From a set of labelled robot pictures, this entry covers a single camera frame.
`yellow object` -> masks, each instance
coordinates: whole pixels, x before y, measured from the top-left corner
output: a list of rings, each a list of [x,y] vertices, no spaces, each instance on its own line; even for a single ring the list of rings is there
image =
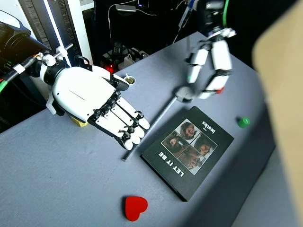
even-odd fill
[[[88,124],[88,122],[82,123],[81,121],[77,120],[76,118],[71,117],[72,121],[76,123],[76,125],[80,127],[84,127]]]

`table surface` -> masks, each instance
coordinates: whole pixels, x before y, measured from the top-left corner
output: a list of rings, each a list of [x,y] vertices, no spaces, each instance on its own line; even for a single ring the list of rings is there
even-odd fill
[[[194,46],[200,39],[203,36],[194,33],[117,73],[136,77],[135,85],[122,96],[148,121],[171,99],[174,89],[186,83],[187,44],[190,40]],[[222,94],[190,104],[176,102],[127,162],[121,160],[126,151],[114,138],[91,125],[79,128],[68,116],[52,116],[48,110],[0,134],[0,226],[177,227],[193,220],[201,226],[230,226],[274,147],[258,76],[233,56],[232,63],[233,74]],[[195,89],[201,90],[212,74],[208,56]],[[171,119],[194,105],[235,140],[191,200],[182,202],[140,153],[165,132]],[[241,129],[236,118],[244,116],[252,123]],[[260,136],[262,132],[256,131],[260,129],[265,135]],[[250,145],[243,150],[247,139]],[[252,164],[254,159],[259,163]],[[226,188],[229,195],[224,195]],[[148,210],[134,223],[123,213],[123,198],[129,195],[149,202]],[[210,201],[211,197],[223,199]],[[228,207],[225,197],[236,204]],[[225,211],[229,214],[219,218],[224,215],[219,212]]]

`white led strip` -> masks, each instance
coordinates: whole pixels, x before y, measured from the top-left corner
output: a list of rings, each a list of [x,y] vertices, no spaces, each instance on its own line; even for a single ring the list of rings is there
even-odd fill
[[[52,14],[51,8],[49,7],[48,1],[47,0],[43,0],[43,2],[45,4],[46,11],[47,11],[48,16],[49,16],[49,18],[51,20],[51,23],[53,25],[53,29],[55,30],[55,33],[56,33],[57,39],[59,41],[59,44],[60,44],[60,46],[64,47],[62,39],[61,39],[61,36],[59,34],[59,30],[58,30],[56,22],[55,22],[55,19],[53,18],[53,14]],[[71,67],[71,62],[70,62],[69,58],[66,56],[65,59],[66,59],[67,64]]]

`white tape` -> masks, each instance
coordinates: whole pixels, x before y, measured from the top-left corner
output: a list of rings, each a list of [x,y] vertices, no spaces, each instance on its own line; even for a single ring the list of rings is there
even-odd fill
[[[22,65],[20,65],[20,64],[15,65],[13,67],[13,69],[16,70],[19,74],[21,74],[22,72],[25,71],[25,68]]]

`green bottle cap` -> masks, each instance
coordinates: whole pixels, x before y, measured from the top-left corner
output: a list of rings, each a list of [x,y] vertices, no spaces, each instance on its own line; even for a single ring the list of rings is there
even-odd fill
[[[250,119],[248,117],[243,117],[239,122],[238,126],[240,128],[245,128],[250,125]]]

